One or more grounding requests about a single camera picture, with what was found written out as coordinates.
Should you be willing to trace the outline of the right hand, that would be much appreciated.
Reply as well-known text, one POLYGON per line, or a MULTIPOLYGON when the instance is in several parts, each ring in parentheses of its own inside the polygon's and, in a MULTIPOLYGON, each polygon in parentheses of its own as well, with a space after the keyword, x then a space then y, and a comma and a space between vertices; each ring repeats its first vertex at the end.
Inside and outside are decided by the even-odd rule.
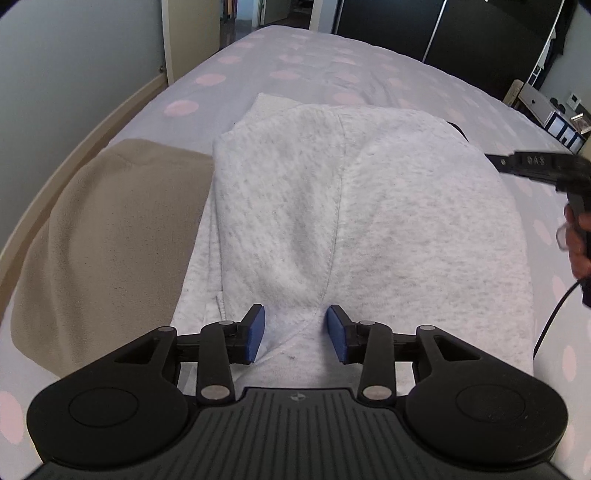
POLYGON ((571 271, 577 280, 590 276, 591 262, 587 257, 584 233, 590 232, 590 213, 576 215, 570 204, 564 208, 565 223, 556 232, 559 248, 568 253, 571 271))

